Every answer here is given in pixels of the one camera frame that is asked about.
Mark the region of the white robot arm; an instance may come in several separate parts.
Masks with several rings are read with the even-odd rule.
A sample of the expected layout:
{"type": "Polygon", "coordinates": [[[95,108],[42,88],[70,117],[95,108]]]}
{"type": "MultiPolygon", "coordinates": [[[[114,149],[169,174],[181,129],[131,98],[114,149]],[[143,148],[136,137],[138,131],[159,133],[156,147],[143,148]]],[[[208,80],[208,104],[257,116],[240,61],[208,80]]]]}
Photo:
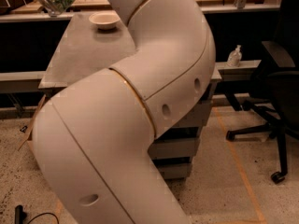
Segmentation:
{"type": "Polygon", "coordinates": [[[49,99],[37,163],[77,224],[191,224],[148,150],[206,91],[212,33],[194,0],[108,1],[135,52],[49,99]]]}

